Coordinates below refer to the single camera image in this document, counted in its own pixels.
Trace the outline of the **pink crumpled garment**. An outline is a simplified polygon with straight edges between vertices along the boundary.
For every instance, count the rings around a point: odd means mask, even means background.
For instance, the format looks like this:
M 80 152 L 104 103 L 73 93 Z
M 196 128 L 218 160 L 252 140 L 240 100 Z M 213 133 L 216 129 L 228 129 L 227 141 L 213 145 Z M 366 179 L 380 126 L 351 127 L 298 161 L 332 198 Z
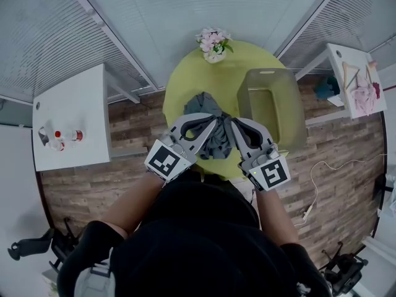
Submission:
M 369 80 L 361 75 L 356 77 L 356 87 L 351 91 L 356 110 L 366 116 L 373 113 L 376 102 L 375 90 Z

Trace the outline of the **person's right forearm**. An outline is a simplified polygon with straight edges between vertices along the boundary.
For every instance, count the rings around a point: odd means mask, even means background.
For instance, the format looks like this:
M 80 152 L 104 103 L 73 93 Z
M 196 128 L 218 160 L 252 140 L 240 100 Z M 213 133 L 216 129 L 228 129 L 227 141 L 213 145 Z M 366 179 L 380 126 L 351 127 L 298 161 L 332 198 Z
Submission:
M 257 191 L 256 201 L 262 231 L 278 246 L 298 244 L 297 229 L 276 190 Z

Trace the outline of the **pink flowers in white pot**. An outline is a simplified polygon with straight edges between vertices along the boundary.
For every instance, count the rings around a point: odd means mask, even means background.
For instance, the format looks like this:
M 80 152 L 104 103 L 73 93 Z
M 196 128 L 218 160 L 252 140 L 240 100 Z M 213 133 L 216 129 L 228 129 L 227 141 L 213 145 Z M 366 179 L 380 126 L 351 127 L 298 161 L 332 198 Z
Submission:
M 229 44 L 231 35 L 221 28 L 207 27 L 196 35 L 204 59 L 210 64 L 216 64 L 226 58 L 227 51 L 234 53 Z

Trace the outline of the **white table with grommet hole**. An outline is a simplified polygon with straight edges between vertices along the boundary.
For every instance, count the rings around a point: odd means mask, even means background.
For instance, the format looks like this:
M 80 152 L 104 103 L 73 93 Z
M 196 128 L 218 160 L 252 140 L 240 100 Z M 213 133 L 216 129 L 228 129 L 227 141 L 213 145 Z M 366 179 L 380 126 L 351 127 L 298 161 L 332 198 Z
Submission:
M 37 171 L 108 163 L 117 158 L 147 152 L 146 147 L 111 145 L 108 116 L 108 88 L 128 100 L 139 103 L 127 83 L 105 64 L 87 69 L 37 96 L 33 101 L 33 151 Z M 44 127 L 49 137 L 46 147 L 40 141 L 38 130 Z M 54 136 L 55 131 L 80 130 L 80 142 L 64 141 Z M 50 141 L 62 140 L 62 152 L 50 148 Z

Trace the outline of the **grey tissue holder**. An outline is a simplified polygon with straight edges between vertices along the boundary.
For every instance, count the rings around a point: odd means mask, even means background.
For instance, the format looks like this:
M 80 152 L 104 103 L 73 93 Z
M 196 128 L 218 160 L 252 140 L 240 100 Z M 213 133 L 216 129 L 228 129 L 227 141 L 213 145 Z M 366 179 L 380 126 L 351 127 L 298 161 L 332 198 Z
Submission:
M 40 138 L 41 143 L 43 144 L 44 147 L 47 146 L 47 144 L 49 143 L 50 139 L 46 133 L 45 128 L 42 126 L 41 128 L 39 128 L 38 130 L 38 136 Z

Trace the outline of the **person's left forearm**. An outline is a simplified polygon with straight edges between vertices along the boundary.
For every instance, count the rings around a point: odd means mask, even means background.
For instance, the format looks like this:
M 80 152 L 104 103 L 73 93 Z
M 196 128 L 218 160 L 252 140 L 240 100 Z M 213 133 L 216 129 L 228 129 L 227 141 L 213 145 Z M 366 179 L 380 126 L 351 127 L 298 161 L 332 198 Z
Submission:
M 145 173 L 109 207 L 100 221 L 126 239 L 139 226 L 164 183 L 157 175 Z

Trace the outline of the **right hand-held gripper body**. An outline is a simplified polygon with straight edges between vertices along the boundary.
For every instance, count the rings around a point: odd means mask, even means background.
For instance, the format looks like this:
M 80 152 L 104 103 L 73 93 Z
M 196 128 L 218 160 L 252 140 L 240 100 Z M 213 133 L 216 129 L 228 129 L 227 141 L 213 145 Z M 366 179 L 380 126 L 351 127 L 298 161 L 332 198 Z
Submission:
M 278 152 L 276 144 L 243 160 L 238 166 L 257 191 L 270 191 L 290 180 L 286 159 Z

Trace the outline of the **clear bottle red cap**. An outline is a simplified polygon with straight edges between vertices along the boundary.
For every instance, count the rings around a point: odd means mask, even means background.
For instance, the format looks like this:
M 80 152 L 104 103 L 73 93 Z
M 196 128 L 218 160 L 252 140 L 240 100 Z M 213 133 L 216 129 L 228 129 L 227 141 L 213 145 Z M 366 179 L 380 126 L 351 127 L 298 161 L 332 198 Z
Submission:
M 54 136 L 57 139 L 62 139 L 64 141 L 80 142 L 84 138 L 84 134 L 80 130 L 62 130 L 55 131 Z

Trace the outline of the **white table with hangers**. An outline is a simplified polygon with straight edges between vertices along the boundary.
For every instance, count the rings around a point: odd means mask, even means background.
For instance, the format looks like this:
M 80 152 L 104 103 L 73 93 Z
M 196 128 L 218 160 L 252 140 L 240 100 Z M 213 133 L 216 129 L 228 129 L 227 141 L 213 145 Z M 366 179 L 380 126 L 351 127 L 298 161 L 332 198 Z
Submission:
M 343 109 L 335 113 L 329 113 L 323 116 L 311 118 L 306 120 L 306 125 L 311 126 L 313 124 L 319 124 L 326 121 L 333 121 L 340 118 L 356 119 L 366 116 L 364 113 L 360 113 L 356 110 L 355 101 L 351 95 L 351 91 L 356 87 L 356 79 L 350 84 L 347 90 L 343 89 L 343 67 L 342 62 L 347 62 L 349 65 L 357 66 L 360 68 L 359 74 L 362 77 L 366 77 L 366 65 L 369 61 L 373 61 L 371 55 L 367 52 L 360 51 L 357 49 L 349 48 L 346 46 L 340 46 L 328 43 L 325 46 L 323 52 L 316 56 L 311 62 L 306 64 L 299 72 L 295 74 L 296 80 L 301 79 L 305 75 L 312 72 L 317 66 L 322 64 L 324 61 L 329 61 L 331 68 L 334 72 L 334 76 L 337 79 L 340 87 L 340 94 L 333 96 L 335 100 L 332 104 L 341 106 Z M 348 81 L 355 75 L 353 70 L 348 71 Z M 387 109 L 385 102 L 384 91 L 381 85 L 379 74 L 375 69 L 371 69 L 372 82 L 377 82 L 381 88 L 381 97 L 376 102 L 374 113 L 380 113 Z

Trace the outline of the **wooden clothes hanger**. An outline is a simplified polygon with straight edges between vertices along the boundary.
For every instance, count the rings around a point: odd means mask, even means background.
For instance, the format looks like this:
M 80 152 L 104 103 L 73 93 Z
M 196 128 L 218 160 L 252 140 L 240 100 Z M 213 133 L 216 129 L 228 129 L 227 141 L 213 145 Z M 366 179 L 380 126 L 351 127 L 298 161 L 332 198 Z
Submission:
M 370 83 L 372 83 L 372 78 L 371 78 L 371 69 L 375 69 L 377 66 L 377 61 L 369 61 L 366 65 L 366 78 L 369 80 Z M 347 90 L 350 84 L 353 82 L 354 79 L 356 79 L 357 75 L 359 74 L 360 68 L 357 66 L 352 66 L 349 65 L 347 62 L 342 62 L 342 67 L 343 67 L 343 89 Z M 353 70 L 355 72 L 355 75 L 348 81 L 348 71 Z

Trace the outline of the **dark grey clothes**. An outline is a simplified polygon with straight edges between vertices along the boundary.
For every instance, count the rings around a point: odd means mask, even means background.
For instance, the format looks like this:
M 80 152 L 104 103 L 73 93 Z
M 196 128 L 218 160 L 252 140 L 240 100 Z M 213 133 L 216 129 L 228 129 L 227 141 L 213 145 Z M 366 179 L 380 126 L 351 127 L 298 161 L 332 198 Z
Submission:
M 227 159 L 235 146 L 231 130 L 231 116 L 222 111 L 211 94 L 202 92 L 192 97 L 184 106 L 184 114 L 208 113 L 217 118 L 217 125 L 199 150 L 203 160 Z

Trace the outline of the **teal cloth bundle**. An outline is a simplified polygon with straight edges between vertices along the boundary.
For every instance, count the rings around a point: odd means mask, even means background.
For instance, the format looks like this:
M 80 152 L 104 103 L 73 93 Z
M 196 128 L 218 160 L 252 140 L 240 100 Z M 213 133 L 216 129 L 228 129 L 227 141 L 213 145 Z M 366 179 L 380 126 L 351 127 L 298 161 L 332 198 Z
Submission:
M 328 99 L 340 94 L 340 87 L 334 76 L 328 76 L 321 80 L 314 88 L 314 93 L 318 99 Z

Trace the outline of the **round table green tablecloth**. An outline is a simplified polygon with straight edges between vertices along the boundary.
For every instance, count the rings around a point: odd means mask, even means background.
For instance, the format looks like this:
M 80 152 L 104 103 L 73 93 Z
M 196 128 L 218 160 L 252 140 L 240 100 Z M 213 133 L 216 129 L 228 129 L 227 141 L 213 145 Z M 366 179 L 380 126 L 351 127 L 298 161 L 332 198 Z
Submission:
M 202 92 L 211 94 L 223 112 L 240 117 L 237 92 L 251 69 L 286 67 L 268 51 L 244 41 L 232 41 L 234 53 L 216 64 L 204 60 L 196 49 L 186 55 L 172 72 L 166 86 L 163 113 L 168 125 L 183 115 L 185 104 Z

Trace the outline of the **grey plastic bin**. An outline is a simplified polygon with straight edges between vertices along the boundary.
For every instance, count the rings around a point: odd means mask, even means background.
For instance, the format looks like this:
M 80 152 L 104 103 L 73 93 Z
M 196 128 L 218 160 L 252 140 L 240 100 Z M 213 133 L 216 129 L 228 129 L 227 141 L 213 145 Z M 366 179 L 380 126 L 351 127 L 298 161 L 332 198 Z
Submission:
M 303 102 L 291 71 L 249 70 L 237 99 L 239 115 L 265 126 L 280 150 L 295 152 L 306 145 Z

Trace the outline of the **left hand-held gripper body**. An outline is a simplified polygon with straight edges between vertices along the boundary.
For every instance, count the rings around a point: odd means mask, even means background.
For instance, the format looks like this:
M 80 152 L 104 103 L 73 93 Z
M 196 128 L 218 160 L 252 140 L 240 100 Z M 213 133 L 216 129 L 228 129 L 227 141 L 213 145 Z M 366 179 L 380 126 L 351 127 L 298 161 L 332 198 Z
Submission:
M 181 137 L 178 140 L 170 131 L 165 131 L 150 149 L 144 161 L 146 168 L 159 176 L 165 183 L 175 180 L 196 163 L 196 138 Z

